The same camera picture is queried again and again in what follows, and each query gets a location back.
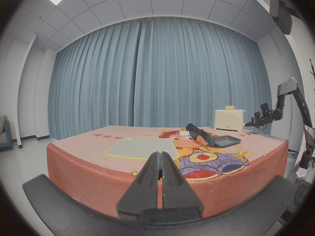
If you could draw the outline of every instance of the sofa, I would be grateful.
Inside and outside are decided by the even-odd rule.
[[[12,138],[10,132],[10,122],[7,120],[7,116],[3,115],[0,119],[0,149],[2,148],[11,148],[12,146]]]

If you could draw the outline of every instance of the curtain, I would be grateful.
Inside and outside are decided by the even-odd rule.
[[[136,69],[134,125],[214,125],[215,109],[235,105],[244,121],[271,107],[255,42],[222,26],[181,18],[146,19]],[[264,130],[270,133],[270,127]]]
[[[134,125],[141,24],[133,20],[97,30],[57,54],[48,96],[51,138]]]
[[[225,105],[246,110],[248,122],[264,102],[272,107],[255,42],[204,21],[145,18],[97,30],[58,53],[49,133],[59,140],[108,125],[213,126]]]

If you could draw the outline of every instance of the gray sofa cushion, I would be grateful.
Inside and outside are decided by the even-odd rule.
[[[0,135],[0,144],[6,144],[7,143],[7,137],[5,135],[5,132],[2,132]]]
[[[0,119],[0,133],[3,132],[3,129],[4,129],[4,125],[5,123],[7,122],[7,116],[3,115]]]

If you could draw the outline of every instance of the ceiling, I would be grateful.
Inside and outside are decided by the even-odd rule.
[[[26,0],[5,34],[59,51],[101,26],[135,17],[183,15],[217,22],[258,41],[276,27],[256,0]]]

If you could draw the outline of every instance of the cartoon girl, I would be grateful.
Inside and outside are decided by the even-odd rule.
[[[159,138],[171,138],[179,153],[175,161],[187,180],[200,181],[228,175],[248,166],[248,160],[238,154],[228,154],[210,145],[198,136],[179,136],[179,131],[163,132]]]

